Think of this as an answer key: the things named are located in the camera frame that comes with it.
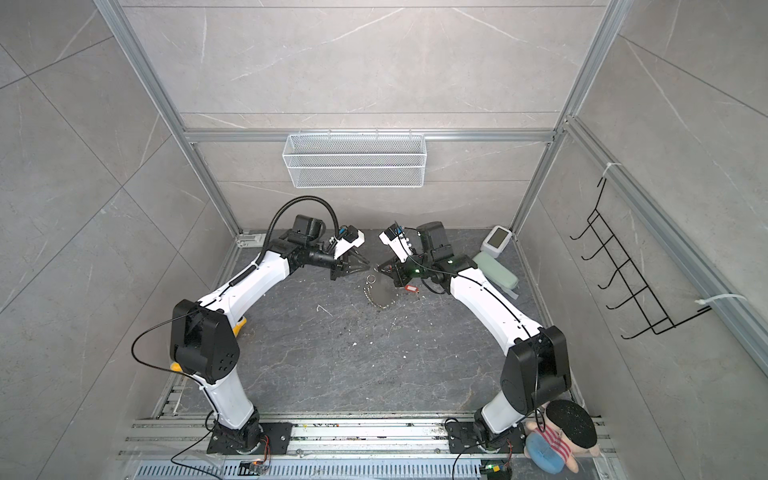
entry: white wire mesh basket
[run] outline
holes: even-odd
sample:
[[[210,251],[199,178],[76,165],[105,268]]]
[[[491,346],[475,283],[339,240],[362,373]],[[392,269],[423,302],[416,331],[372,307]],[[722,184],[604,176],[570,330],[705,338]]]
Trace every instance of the white wire mesh basket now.
[[[421,134],[293,134],[283,160],[296,188],[421,187],[427,146]]]

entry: ventilated metal grate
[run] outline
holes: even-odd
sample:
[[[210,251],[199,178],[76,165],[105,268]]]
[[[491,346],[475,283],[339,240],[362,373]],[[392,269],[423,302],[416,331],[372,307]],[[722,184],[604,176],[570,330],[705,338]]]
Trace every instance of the ventilated metal grate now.
[[[240,460],[225,460],[221,468],[214,468],[201,460],[185,460],[184,464],[217,473],[226,480],[261,478],[262,480],[347,480],[354,477],[406,480],[421,478],[451,478],[453,459],[382,459],[382,460],[274,460],[266,475],[247,473],[240,468]],[[479,480],[480,460],[461,458],[456,462],[454,478]],[[135,480],[198,480],[211,478],[203,472],[174,465],[168,460],[144,460],[134,476]]]
[[[294,134],[283,149],[297,188],[421,187],[426,158],[421,134]]]

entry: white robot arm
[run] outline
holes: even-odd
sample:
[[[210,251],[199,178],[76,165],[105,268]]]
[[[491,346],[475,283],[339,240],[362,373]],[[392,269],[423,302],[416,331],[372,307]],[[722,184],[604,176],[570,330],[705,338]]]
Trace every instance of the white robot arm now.
[[[565,338],[545,329],[512,305],[464,255],[454,255],[440,222],[413,229],[421,239],[416,253],[402,227],[393,224],[379,239],[395,253],[377,270],[405,286],[413,277],[430,278],[464,303],[494,336],[507,356],[502,390],[475,414],[475,436],[490,445],[540,405],[571,388]]]
[[[303,215],[296,216],[293,229],[270,241],[281,213],[300,199],[319,201],[331,213],[335,234],[327,247],[319,242],[324,223]],[[427,223],[416,230],[422,253],[413,250],[397,225],[379,236],[396,256],[377,270],[400,287],[413,277],[440,283],[483,322],[502,348],[507,357],[502,390],[475,414],[478,442],[491,445],[536,407],[570,388],[564,337],[555,327],[543,329],[515,308],[467,256],[454,255],[441,223]],[[245,312],[267,290],[305,265],[327,268],[331,280],[366,270],[367,260],[355,250],[364,241],[365,235],[355,227],[338,227],[336,215],[324,200],[298,197],[278,210],[265,246],[253,262],[198,302],[182,300],[176,305],[170,339],[174,361],[171,368],[200,383],[217,413],[214,438],[226,439],[225,449],[216,450],[211,443],[209,452],[252,452],[262,435],[259,413],[237,375],[240,349],[235,336],[245,322]]]
[[[302,266],[327,268],[331,280],[368,268],[367,260],[354,250],[365,242],[363,232],[344,226],[325,248],[319,242],[324,231],[321,220],[297,216],[293,229],[272,242],[265,239],[269,243],[259,257],[232,280],[196,303],[182,300],[174,308],[171,368],[198,381],[217,413],[217,436],[226,437],[239,452],[256,448],[261,433],[258,411],[237,375],[240,349],[235,336],[245,323],[245,312]],[[359,263],[353,265],[350,257]]]

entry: aluminum rail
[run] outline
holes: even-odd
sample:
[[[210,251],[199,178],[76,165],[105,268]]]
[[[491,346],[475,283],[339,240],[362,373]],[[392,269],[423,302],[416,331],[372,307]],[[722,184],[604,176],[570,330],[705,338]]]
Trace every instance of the aluminum rail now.
[[[184,132],[187,141],[201,142],[284,142],[292,134],[420,134],[427,141],[552,141],[554,131],[544,128],[492,128],[462,130],[441,128],[363,128],[363,129],[197,129]]]

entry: stuffed toy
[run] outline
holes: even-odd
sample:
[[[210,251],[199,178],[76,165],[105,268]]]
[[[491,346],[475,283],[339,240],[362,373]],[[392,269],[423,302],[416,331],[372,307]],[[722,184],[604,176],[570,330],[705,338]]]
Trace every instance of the stuffed toy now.
[[[569,400],[553,400],[546,405],[544,424],[526,422],[525,456],[547,473],[559,473],[563,465],[578,472],[574,454],[600,455],[598,434],[589,414]]]

